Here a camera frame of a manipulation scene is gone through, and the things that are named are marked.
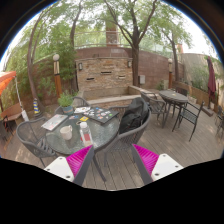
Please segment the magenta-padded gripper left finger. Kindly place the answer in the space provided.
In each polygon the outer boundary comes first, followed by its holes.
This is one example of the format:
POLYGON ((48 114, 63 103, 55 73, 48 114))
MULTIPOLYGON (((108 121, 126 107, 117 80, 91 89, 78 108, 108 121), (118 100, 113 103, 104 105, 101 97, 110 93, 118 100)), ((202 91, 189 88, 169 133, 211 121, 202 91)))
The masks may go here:
POLYGON ((90 145, 68 157, 58 157, 45 168, 45 171, 81 186, 93 156, 94 147, 90 145))

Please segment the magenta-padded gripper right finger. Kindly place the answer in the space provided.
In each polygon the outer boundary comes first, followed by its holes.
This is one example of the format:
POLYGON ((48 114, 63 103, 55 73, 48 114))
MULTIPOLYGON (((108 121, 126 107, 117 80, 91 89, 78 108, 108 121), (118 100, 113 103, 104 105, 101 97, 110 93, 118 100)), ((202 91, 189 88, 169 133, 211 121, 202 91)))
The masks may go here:
POLYGON ((183 169, 168 154, 158 155, 136 144, 132 145, 131 150, 145 185, 183 169))

